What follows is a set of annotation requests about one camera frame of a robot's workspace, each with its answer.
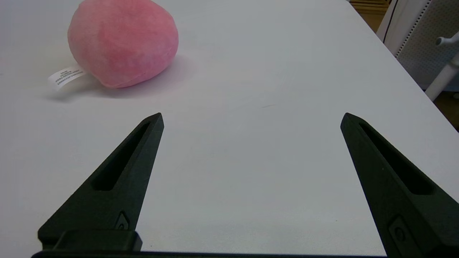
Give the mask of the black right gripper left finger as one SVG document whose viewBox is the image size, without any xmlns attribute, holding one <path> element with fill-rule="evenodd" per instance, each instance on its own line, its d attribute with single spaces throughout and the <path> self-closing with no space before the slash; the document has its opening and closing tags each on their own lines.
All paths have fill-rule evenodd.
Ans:
<svg viewBox="0 0 459 258">
<path fill-rule="evenodd" d="M 161 113 L 142 120 L 40 227 L 43 249 L 71 230 L 135 231 L 163 130 Z"/>
</svg>

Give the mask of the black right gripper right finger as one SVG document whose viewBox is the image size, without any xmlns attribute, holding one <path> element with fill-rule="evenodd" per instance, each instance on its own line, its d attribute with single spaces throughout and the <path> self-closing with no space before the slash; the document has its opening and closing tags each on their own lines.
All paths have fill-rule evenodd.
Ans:
<svg viewBox="0 0 459 258">
<path fill-rule="evenodd" d="M 387 256 L 457 258 L 458 202 L 364 119 L 340 128 Z"/>
</svg>

